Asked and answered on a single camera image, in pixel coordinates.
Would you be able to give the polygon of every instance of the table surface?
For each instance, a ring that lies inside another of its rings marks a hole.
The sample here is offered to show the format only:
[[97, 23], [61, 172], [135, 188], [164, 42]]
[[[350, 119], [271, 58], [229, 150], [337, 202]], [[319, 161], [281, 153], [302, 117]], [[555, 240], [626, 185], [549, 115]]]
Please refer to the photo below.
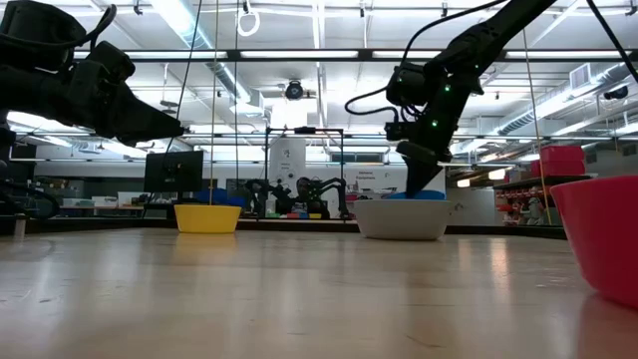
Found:
[[33, 235], [0, 242], [0, 315], [12, 359], [638, 358], [638, 311], [524, 237]]

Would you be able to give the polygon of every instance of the red bowl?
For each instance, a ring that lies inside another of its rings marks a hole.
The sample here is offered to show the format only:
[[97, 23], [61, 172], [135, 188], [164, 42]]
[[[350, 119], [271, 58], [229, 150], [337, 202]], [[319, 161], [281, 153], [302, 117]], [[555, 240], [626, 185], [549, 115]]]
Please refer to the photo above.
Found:
[[638, 176], [560, 184], [551, 195], [584, 278], [638, 308]]

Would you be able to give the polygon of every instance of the red container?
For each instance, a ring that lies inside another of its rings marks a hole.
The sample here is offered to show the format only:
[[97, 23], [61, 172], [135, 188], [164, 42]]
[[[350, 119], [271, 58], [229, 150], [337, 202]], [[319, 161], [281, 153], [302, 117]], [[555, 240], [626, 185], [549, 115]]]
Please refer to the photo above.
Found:
[[[583, 161], [574, 162], [544, 162], [544, 174], [548, 176], [582, 176], [585, 175], [585, 163]], [[531, 163], [531, 175], [540, 177], [540, 161]]]
[[544, 162], [583, 162], [585, 151], [581, 146], [545, 146], [540, 149]]
[[551, 194], [585, 279], [638, 308], [638, 176], [555, 185]]

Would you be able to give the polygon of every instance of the yellow bowl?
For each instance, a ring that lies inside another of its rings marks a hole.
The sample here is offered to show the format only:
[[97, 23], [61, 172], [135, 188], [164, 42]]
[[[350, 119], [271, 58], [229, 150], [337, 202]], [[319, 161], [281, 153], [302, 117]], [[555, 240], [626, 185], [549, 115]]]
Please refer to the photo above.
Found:
[[176, 204], [175, 216], [180, 232], [233, 233], [241, 207], [228, 205]]

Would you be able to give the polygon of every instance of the bowl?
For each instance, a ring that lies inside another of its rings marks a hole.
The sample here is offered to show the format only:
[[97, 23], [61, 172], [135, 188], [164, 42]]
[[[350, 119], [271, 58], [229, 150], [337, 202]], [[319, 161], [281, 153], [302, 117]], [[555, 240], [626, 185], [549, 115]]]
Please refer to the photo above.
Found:
[[417, 199], [357, 200], [355, 213], [359, 230], [369, 238], [437, 240], [446, 232], [452, 203]]
[[241, 207], [230, 205], [176, 204], [177, 226], [183, 233], [233, 233]]
[[551, 195], [585, 280], [638, 308], [638, 176], [560, 184]]

